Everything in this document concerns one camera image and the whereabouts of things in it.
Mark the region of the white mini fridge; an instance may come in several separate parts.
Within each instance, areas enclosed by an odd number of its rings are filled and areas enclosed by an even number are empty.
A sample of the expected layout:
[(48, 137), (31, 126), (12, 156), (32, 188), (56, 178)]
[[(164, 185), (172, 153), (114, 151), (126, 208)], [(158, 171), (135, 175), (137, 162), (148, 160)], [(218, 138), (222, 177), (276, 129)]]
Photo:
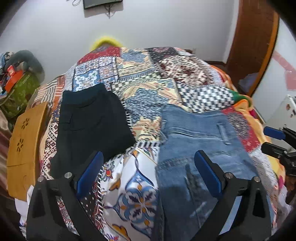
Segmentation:
[(272, 117), (266, 122), (266, 126), (276, 129), (286, 127), (295, 131), (295, 108), (295, 96), (287, 95)]

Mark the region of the wooden lap desk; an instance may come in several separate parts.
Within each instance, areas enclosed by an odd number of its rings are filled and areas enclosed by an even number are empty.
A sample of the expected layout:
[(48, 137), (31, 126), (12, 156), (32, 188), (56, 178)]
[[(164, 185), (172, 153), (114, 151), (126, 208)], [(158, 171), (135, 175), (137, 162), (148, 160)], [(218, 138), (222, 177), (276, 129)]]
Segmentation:
[(43, 102), (21, 114), (10, 139), (7, 185), (11, 197), (26, 201), (27, 192), (40, 175), (39, 147), (48, 106)]

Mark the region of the green fabric storage box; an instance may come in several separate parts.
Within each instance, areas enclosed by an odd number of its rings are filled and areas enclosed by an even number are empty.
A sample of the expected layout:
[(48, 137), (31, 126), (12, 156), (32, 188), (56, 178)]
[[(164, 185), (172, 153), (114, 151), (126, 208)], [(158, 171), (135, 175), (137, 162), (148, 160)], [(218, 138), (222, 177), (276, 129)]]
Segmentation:
[(23, 113), (34, 91), (40, 86), (36, 75), (26, 72), (13, 86), (10, 93), (1, 99), (1, 111), (8, 120)]

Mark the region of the orange box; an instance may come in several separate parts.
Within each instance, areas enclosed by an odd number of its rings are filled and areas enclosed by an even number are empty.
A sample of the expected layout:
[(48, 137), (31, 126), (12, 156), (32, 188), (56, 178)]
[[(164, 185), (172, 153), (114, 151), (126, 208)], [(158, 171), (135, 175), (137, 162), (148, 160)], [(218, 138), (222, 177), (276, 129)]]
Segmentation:
[(5, 90), (7, 93), (9, 93), (13, 86), (22, 78), (23, 70), (16, 71), (13, 65), (11, 65), (8, 67), (7, 71), (9, 79), (5, 85)]

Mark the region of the patchwork patterned bed quilt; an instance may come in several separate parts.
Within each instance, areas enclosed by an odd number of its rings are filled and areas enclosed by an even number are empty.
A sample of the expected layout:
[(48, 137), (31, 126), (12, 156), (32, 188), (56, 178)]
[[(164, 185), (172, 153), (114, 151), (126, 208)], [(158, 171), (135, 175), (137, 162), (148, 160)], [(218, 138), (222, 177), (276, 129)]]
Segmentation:
[(37, 88), (30, 107), (46, 102), (50, 115), (40, 147), (42, 176), (51, 179), (63, 92), (77, 92), (100, 83), (116, 94), (125, 108), (136, 141), (134, 149), (140, 151), (140, 163), (149, 165), (149, 178), (154, 178), (158, 158), (162, 108), (173, 104), (191, 113), (218, 110), (226, 114), (263, 179), (271, 198), (272, 227), (279, 228), (283, 216), (279, 197), (285, 169), (278, 159), (260, 149), (270, 138), (264, 135), (263, 126), (255, 117), (252, 99), (239, 94), (220, 68), (180, 48), (100, 47), (65, 74)]

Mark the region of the small black wall monitor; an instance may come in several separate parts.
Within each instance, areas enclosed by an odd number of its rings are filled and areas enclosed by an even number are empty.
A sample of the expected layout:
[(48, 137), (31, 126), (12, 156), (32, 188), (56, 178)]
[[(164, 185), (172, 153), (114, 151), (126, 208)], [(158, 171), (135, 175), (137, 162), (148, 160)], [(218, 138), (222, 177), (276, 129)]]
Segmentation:
[(83, 0), (83, 7), (84, 9), (90, 9), (97, 6), (110, 6), (121, 2), (122, 0)]

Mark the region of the striped red gold curtain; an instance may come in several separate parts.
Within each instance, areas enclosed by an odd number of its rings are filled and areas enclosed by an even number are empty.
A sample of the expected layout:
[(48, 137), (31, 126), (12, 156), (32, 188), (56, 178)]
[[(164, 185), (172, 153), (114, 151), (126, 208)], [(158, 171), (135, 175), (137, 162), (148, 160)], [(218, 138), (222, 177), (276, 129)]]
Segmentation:
[(9, 129), (9, 123), (2, 111), (0, 123), (1, 195), (9, 196), (7, 186), (7, 157), (11, 138), (11, 131)]

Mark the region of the folded black pants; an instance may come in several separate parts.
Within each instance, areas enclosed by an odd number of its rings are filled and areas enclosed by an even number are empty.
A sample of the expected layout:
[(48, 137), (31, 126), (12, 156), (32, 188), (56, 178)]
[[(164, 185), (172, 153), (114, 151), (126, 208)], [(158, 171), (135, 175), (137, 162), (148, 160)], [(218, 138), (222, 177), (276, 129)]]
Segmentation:
[(50, 175), (57, 179), (74, 172), (93, 152), (107, 162), (135, 144), (125, 109), (104, 84), (63, 92)]

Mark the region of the brown wooden wardrobe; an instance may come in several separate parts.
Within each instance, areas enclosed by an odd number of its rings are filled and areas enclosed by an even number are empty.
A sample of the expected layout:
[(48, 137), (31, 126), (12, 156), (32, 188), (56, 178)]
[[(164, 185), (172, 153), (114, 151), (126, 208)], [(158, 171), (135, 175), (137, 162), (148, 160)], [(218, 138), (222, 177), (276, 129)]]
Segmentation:
[(267, 69), (279, 20), (269, 1), (239, 1), (226, 69), (234, 86), (248, 96), (253, 95)]

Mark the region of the blue denim jeans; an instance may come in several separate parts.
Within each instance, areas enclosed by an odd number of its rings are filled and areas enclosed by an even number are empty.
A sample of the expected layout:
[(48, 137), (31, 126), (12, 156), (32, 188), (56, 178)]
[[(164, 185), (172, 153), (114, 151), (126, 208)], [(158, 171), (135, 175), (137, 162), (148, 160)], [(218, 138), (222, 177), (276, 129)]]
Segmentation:
[(164, 107), (152, 240), (269, 239), (268, 180), (239, 131), (249, 132), (247, 122), (230, 110), (190, 113)]

